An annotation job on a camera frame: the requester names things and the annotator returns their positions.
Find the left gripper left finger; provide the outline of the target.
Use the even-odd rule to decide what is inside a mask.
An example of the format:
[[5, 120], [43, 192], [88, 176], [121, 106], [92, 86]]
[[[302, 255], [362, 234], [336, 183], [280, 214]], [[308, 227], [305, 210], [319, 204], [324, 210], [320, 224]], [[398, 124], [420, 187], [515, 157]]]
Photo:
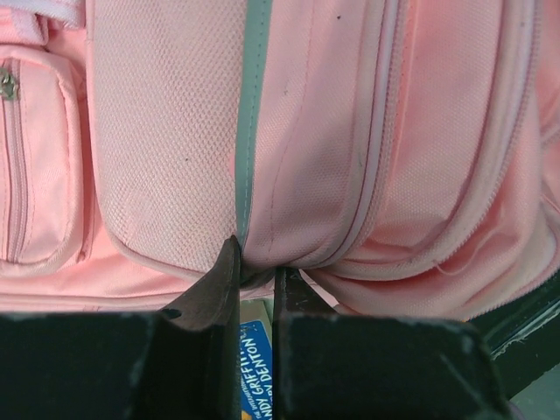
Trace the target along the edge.
[[237, 419], [241, 251], [158, 311], [5, 312], [4, 419]]

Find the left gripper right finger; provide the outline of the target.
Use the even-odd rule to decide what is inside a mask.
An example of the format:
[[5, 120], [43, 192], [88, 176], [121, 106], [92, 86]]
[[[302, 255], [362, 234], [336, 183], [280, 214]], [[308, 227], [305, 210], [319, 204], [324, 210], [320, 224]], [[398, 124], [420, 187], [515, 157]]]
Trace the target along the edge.
[[294, 269], [275, 278], [276, 419], [509, 419], [466, 322], [336, 312]]

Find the pink student backpack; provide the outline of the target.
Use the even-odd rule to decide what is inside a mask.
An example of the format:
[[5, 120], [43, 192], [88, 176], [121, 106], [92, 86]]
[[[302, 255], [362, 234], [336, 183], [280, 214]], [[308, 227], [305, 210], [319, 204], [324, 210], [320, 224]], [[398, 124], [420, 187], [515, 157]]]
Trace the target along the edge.
[[471, 319], [559, 268], [556, 1], [4, 1], [1, 308]]

